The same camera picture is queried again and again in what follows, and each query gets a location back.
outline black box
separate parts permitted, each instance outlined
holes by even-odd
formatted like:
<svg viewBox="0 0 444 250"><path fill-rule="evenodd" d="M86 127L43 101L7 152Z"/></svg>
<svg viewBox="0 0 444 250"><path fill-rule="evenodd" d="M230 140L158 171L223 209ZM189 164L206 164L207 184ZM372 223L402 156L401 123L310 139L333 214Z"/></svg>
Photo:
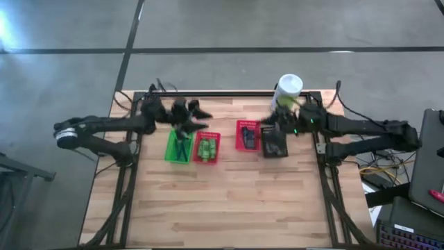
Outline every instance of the black box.
<svg viewBox="0 0 444 250"><path fill-rule="evenodd" d="M289 155L287 135L274 127L261 128L262 153L264 158L283 158Z"/></svg>

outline red basket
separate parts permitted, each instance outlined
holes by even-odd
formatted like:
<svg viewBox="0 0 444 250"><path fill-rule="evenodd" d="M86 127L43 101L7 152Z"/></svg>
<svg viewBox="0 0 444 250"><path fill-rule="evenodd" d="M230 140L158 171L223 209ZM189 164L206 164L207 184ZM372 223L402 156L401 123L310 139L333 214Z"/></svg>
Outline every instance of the red basket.
<svg viewBox="0 0 444 250"><path fill-rule="evenodd" d="M255 131L255 149L246 149L242 127ZM239 151L256 152L261 150L261 124L260 121L237 120L236 122L236 149Z"/></svg>
<svg viewBox="0 0 444 250"><path fill-rule="evenodd" d="M214 159L208 159L208 161L204 162L200 157L197 155L199 151L199 143L200 141L205 139L216 139L216 158ZM216 164L217 158L219 157L219 145L221 144L221 134L220 133L213 133L213 132L205 132L205 131L199 131L196 133L196 139L194 140L194 149L193 149L193 161L196 163L202 163L202 164Z"/></svg>

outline metal stand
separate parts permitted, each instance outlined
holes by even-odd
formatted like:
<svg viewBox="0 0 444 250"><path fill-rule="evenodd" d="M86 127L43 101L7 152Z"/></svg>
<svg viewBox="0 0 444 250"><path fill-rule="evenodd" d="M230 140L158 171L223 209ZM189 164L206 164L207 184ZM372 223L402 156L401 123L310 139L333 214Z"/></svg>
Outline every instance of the metal stand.
<svg viewBox="0 0 444 250"><path fill-rule="evenodd" d="M11 204L11 213L7 215L6 225L4 230L0 232L0 250L11 249L9 247L13 232L17 226L19 215L23 209L23 206L31 188L31 183L34 177L42 177L45 181L52 181L56 173L44 171L30 165L26 165L16 160L7 158L4 154L0 153L0 167L10 170L10 172L1 172L0 175L4 175L4 178L18 178L21 183L21 187L18 190L11 190L11 194L18 194L13 203ZM2 211L7 211L7 207L1 207Z"/></svg>

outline green object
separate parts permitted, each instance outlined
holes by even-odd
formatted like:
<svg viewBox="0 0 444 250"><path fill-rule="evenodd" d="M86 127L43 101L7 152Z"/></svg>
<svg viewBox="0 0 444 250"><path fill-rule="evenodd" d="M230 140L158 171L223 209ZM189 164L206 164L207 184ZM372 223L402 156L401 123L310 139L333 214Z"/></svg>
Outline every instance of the green object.
<svg viewBox="0 0 444 250"><path fill-rule="evenodd" d="M210 158L216 158L216 139L210 139Z"/></svg>
<svg viewBox="0 0 444 250"><path fill-rule="evenodd" d="M193 140L194 134L189 135L189 139L184 139L185 153L187 153L187 159L185 157L180 157L179 160L176 160L178 157L178 151L176 149L176 130L171 129L168 137L168 144L166 145L165 151L165 160L170 163L180 163L180 164L188 164L191 159L191 151L193 150Z"/></svg>
<svg viewBox="0 0 444 250"><path fill-rule="evenodd" d="M208 161L208 158L210 157L210 142L208 142L207 139L202 139L200 141L200 144L202 145L202 160Z"/></svg>
<svg viewBox="0 0 444 250"><path fill-rule="evenodd" d="M291 96L285 95L285 94L281 94L277 98L277 102L279 103L279 105L287 106L287 107L289 107L289 110L291 110L294 105L294 97L291 97Z"/></svg>

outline yellow cable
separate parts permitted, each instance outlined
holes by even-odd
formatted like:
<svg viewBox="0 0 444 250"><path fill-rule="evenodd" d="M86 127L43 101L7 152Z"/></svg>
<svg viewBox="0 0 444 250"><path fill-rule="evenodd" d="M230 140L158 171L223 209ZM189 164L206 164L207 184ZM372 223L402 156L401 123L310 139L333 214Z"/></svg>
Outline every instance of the yellow cable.
<svg viewBox="0 0 444 250"><path fill-rule="evenodd" d="M376 167L366 167L365 169L376 169L377 171L371 171L371 172L359 172L359 173L360 173L361 175L369 175L369 174L376 174L376 173L378 173L378 172L384 172L384 173L388 174L389 176L392 176L392 177L395 179L395 181L397 181L399 184L401 184L401 181L398 180L398 178L396 178L396 176L395 176L394 174L388 172L388 171L385 170L385 169L378 169L378 168L376 168Z"/></svg>
<svg viewBox="0 0 444 250"><path fill-rule="evenodd" d="M402 163L399 163L399 164L394 164L394 165L389 165L389 166L381 167L376 172L382 172L382 171L385 171L386 169L390 169L390 168L397 167L399 165L403 165L403 164L407 164L407 163L414 163L414 162L415 162L415 160L409 160L409 161L402 162ZM361 168L359 171L362 172L362 171L364 171L366 169L370 169L370 168L371 167Z"/></svg>

